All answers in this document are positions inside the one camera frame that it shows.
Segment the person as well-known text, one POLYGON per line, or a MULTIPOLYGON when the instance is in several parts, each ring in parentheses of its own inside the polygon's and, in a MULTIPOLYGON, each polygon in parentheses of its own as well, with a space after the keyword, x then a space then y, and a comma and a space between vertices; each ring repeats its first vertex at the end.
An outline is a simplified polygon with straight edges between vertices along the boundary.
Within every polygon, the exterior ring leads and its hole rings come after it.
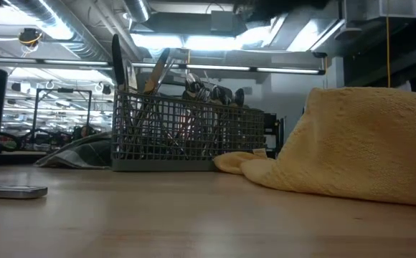
POLYGON ((97 131, 90 125, 76 126, 73 130, 72 140, 76 141, 82 138, 86 138, 90 135, 94 135, 96 133, 97 131))

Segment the black metal frame stand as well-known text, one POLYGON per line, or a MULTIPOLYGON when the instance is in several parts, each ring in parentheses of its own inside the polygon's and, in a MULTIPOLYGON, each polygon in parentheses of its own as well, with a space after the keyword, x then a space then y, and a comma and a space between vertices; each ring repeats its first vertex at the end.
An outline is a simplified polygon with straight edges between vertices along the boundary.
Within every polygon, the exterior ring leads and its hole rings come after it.
MULTIPOLYGON (((33 121, 32 121, 32 129, 31 129, 31 136, 34 138, 34 134, 36 132, 36 126, 37 126, 37 113, 39 109, 39 102, 45 99, 45 97, 50 94, 53 91, 53 89, 47 89, 47 88, 37 88, 36 89, 36 95, 35 95, 35 101, 34 101, 34 114, 33 114, 33 121)), ((92 98, 93 98, 93 92, 91 90, 76 90, 73 88, 67 88, 67 87, 60 87, 57 88, 56 91, 58 93, 74 93, 77 92, 82 96, 83 92, 86 92, 88 94, 88 108, 87 108, 87 114, 86 114, 86 123, 85 125, 87 127, 90 126, 90 110, 91 110, 91 104, 92 104, 92 98)), ((71 112, 73 115, 77 114, 76 110, 68 110, 68 109, 48 109, 50 113, 54 113, 54 116, 60 116, 60 115, 66 115, 69 112, 71 112)))

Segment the yellow cloth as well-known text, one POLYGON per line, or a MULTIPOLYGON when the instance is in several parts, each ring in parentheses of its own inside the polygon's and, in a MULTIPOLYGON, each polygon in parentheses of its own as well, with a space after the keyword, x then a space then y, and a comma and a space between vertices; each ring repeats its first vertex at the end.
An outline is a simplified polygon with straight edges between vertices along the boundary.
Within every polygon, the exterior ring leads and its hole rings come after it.
POLYGON ((276 158, 231 152, 214 164, 281 191, 416 206, 416 92, 315 88, 276 158))

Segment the grey checked cloth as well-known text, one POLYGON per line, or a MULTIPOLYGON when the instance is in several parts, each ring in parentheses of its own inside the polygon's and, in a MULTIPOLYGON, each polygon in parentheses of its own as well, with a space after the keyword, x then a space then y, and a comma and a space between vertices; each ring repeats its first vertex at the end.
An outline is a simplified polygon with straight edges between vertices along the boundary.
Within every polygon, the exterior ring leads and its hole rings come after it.
POLYGON ((109 169, 111 132, 89 135, 75 140, 34 163, 43 168, 109 169))

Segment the long ceiling light tube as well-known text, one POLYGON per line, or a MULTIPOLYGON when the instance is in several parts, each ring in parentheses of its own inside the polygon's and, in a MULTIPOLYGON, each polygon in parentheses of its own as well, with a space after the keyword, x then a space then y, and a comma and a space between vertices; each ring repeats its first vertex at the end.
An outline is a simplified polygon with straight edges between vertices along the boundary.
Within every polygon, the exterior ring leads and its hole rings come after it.
MULTIPOLYGON (((0 57, 0 66, 7 67, 51 67, 57 69, 80 69, 80 70, 111 70, 112 62, 95 62, 82 60, 62 60, 62 59, 30 59, 0 57)), ((235 71, 235 72, 262 72, 295 75, 324 75, 325 70, 310 70, 300 68, 275 68, 275 67, 245 67, 212 64, 173 64, 173 70, 215 70, 215 71, 235 71)))

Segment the black ceiling device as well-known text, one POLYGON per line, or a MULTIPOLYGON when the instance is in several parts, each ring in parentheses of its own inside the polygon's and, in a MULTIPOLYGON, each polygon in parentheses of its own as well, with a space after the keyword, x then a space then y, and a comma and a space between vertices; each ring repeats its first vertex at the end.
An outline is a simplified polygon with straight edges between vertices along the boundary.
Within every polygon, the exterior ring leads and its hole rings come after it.
POLYGON ((17 39, 26 47, 36 47, 42 37, 43 33, 40 30, 35 28, 24 28, 23 31, 19 33, 17 39))

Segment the silver ventilation duct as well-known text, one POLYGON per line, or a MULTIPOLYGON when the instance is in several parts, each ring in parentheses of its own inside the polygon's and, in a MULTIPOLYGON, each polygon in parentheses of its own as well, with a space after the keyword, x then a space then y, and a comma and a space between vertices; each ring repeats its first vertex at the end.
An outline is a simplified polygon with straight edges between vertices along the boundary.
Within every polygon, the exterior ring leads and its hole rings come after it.
POLYGON ((35 20, 48 36, 80 59, 107 61, 110 55, 61 0, 4 0, 35 20))

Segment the silver spoon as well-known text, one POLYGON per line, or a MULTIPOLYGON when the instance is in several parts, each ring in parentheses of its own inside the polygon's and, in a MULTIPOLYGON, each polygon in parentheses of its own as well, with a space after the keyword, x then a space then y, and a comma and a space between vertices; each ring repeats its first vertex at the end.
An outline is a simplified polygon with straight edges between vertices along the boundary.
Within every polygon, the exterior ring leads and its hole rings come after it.
POLYGON ((239 88, 235 91, 234 97, 233 97, 233 103, 236 104, 238 107, 242 107, 245 102, 245 92, 243 88, 239 88))
POLYGON ((233 93, 229 88, 214 86, 209 95, 209 101, 218 105, 229 105, 232 102, 233 93))

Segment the grey ceiling box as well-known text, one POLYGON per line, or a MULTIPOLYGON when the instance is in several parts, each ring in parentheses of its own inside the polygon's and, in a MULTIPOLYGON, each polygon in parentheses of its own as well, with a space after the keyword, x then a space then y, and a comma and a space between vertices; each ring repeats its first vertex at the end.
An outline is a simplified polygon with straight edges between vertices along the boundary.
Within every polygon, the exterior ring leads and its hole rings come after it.
POLYGON ((211 29, 213 33, 230 33, 233 29, 234 15, 231 11, 211 11, 211 29))

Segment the black frame clamp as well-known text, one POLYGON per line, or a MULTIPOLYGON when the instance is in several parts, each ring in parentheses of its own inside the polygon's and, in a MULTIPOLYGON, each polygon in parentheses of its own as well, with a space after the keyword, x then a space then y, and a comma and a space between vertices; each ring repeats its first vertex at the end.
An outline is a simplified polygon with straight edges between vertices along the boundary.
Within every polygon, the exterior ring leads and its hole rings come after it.
POLYGON ((268 158, 276 158, 285 142, 285 118, 275 113, 264 114, 265 150, 268 158))

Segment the grey mesh cutlery basket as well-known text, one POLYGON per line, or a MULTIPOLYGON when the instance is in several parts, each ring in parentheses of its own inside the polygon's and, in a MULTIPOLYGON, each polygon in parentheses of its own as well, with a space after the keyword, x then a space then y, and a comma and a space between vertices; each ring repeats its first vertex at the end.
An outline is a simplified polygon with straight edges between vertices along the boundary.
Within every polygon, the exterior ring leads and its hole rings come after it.
POLYGON ((113 171, 210 171, 214 158, 265 143, 264 112, 157 92, 118 91, 113 113, 113 171))

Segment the ceiling light panel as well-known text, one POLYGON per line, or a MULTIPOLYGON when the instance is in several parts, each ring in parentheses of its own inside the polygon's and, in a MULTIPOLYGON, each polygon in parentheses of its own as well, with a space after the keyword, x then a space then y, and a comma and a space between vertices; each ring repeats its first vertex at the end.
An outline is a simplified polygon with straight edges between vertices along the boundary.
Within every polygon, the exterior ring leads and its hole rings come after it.
POLYGON ((216 36, 188 36, 160 34, 131 34, 131 38, 138 47, 146 49, 185 48, 190 50, 219 51, 239 50, 265 46, 267 39, 253 38, 251 35, 241 34, 238 37, 216 36))

